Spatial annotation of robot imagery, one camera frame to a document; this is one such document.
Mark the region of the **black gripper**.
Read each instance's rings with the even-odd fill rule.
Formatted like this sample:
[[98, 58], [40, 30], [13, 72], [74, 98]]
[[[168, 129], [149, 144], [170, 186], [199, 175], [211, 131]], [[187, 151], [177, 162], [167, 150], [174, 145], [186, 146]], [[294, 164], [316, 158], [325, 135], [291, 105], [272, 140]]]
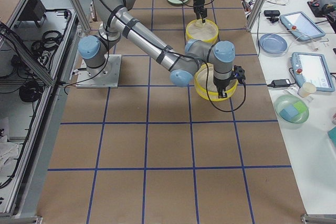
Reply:
[[214, 68], [213, 83], [217, 88], [219, 99], [227, 98], [226, 87], [235, 79], [237, 79], [240, 84], [246, 85], [245, 70], [241, 66], [233, 65], [232, 70], [226, 73], [219, 72]]
[[202, 19], [202, 23], [206, 22], [207, 9], [205, 8], [205, 0], [193, 0], [193, 10], [196, 14], [196, 19]]

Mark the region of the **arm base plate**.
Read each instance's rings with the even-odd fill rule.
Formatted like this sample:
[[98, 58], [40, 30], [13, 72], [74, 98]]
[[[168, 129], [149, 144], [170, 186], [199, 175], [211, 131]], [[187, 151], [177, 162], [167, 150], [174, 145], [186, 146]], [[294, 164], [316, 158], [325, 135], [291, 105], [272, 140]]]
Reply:
[[81, 62], [83, 71], [79, 71], [76, 81], [77, 88], [117, 88], [119, 83], [121, 55], [107, 55], [108, 60], [97, 69], [87, 68], [84, 60]]

